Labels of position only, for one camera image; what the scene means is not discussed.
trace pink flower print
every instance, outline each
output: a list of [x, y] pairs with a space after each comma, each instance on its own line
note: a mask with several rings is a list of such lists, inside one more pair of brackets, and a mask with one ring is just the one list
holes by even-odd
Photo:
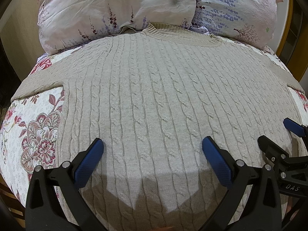
[[50, 67], [52, 65], [51, 63], [51, 60], [50, 58], [43, 58], [42, 60], [40, 60], [35, 66], [34, 68], [32, 69], [31, 73], [30, 74], [33, 74], [35, 73], [36, 71], [39, 71], [39, 70], [44, 70], [48, 67]]
[[13, 113], [15, 112], [15, 108], [16, 106], [12, 105], [7, 111], [7, 114], [5, 115], [5, 119], [4, 119], [6, 122], [12, 117]]
[[308, 110], [308, 100], [307, 97], [300, 91], [296, 90], [297, 95], [301, 99], [301, 102], [303, 103], [304, 110], [307, 112]]
[[21, 123], [21, 117], [20, 116], [15, 116], [14, 124], [19, 124], [19, 123]]
[[55, 160], [55, 149], [54, 143], [50, 140], [42, 140], [38, 146], [38, 151], [40, 160], [46, 165], [53, 165]]
[[43, 166], [44, 169], [54, 166], [60, 114], [57, 110], [49, 115], [42, 113], [36, 121], [29, 122], [27, 137], [21, 142], [21, 165], [28, 173], [33, 173], [37, 165]]

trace lavender print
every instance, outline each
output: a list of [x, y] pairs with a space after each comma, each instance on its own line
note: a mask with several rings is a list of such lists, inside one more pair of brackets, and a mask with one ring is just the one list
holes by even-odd
[[143, 24], [141, 29], [145, 29], [149, 25], [149, 21], [147, 22], [147, 16], [143, 18]]
[[78, 30], [78, 32], [79, 32], [79, 34], [81, 35], [81, 37], [82, 37], [83, 39], [88, 39], [88, 40], [90, 40], [89, 36], [87, 36], [85, 33], [82, 34], [80, 30]]
[[187, 19], [186, 18], [184, 18], [184, 20], [182, 21], [182, 23], [181, 23], [181, 26], [180, 26], [181, 28], [184, 28], [184, 29], [189, 29], [190, 28], [190, 25], [188, 24], [188, 22], [187, 22]]
[[94, 29], [94, 26], [93, 26], [93, 24], [91, 23], [90, 17], [89, 17], [89, 20], [90, 20], [90, 26], [91, 26], [91, 29], [92, 29], [92, 31], [93, 31], [93, 34], [97, 35], [97, 31], [96, 31], [96, 29]]
[[210, 33], [223, 35], [228, 28], [225, 21], [243, 21], [236, 11], [237, 0], [216, 0], [224, 5], [224, 10], [213, 9], [210, 0], [197, 0], [195, 16], [192, 25], [206, 27]]
[[110, 14], [110, 18], [109, 18], [110, 24], [113, 24], [113, 27], [114, 27], [114, 28], [117, 28], [116, 16], [115, 16], [115, 14], [112, 13], [110, 7], [109, 7], [109, 14]]
[[133, 6], [131, 7], [131, 23], [134, 22], [134, 13], [133, 13]]

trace cable knit sweater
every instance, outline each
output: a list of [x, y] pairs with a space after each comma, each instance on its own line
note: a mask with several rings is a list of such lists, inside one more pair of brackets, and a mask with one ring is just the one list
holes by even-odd
[[64, 86], [57, 162], [72, 160], [96, 137], [104, 141], [82, 195], [109, 230], [180, 231], [199, 229], [226, 191], [202, 152], [204, 137], [249, 166], [265, 164], [261, 135], [301, 154], [282, 123], [300, 122], [288, 85], [302, 91], [249, 48], [150, 24], [93, 41], [30, 75], [12, 99]]

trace floral bedspread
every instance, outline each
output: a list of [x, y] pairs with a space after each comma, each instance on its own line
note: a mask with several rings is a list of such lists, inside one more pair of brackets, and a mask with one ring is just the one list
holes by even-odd
[[[223, 38], [268, 56], [273, 63], [288, 71], [269, 48], [264, 50], [249, 44]], [[53, 63], [74, 54], [85, 45], [47, 57], [41, 56], [31, 74], [50, 67]], [[302, 122], [308, 125], [308, 100], [304, 94], [289, 88], [300, 112]], [[45, 169], [55, 165], [55, 143], [62, 114], [65, 91], [57, 87], [37, 95], [15, 100], [7, 111], [0, 130], [0, 173], [12, 192], [25, 206], [31, 175], [37, 165]]]

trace floral pillowcase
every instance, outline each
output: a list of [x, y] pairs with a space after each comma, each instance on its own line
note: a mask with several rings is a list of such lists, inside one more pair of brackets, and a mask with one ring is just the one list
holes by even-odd
[[149, 22], [189, 27], [196, 0], [38, 0], [39, 38], [50, 56], [60, 50]]
[[276, 0], [197, 0], [192, 25], [262, 49], [277, 23]]

